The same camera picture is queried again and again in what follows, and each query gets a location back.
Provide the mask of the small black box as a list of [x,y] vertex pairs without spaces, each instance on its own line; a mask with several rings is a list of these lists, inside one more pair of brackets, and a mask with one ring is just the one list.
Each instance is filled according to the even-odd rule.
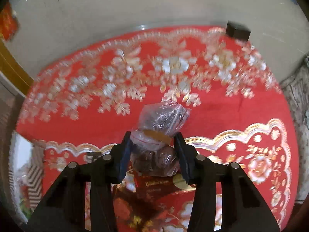
[[226,35],[231,38],[248,41],[251,34],[251,30],[240,23],[228,21],[226,26]]

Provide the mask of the red gold wall decoration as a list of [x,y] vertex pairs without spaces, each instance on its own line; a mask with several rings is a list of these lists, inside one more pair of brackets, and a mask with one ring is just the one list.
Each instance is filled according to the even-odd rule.
[[13,10],[8,2],[0,13],[0,34],[4,41],[10,40],[18,30],[18,22],[13,15]]

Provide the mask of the red green foil packet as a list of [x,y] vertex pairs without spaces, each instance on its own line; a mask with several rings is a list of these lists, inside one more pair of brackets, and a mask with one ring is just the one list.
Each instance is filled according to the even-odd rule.
[[187,231],[195,188],[180,173],[150,177],[130,166],[122,183],[112,187],[118,231]]

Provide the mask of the striped white tray box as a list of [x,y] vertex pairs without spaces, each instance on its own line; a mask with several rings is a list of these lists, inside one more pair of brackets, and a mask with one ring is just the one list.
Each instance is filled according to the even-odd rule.
[[17,219],[27,223],[40,203],[44,175],[44,145],[12,133],[9,149],[9,188]]

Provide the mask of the red floral tablecloth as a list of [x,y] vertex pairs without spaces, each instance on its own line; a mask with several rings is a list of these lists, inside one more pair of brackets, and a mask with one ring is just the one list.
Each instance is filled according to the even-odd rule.
[[155,28],[43,69],[17,122],[30,230],[282,231],[296,135],[249,35]]

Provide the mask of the clear bag dark dates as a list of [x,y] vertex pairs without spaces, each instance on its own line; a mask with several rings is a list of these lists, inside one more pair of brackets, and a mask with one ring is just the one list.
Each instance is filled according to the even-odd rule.
[[173,101],[148,104],[140,112],[130,161],[136,172],[154,177],[171,177],[179,170],[172,139],[189,118],[191,110]]

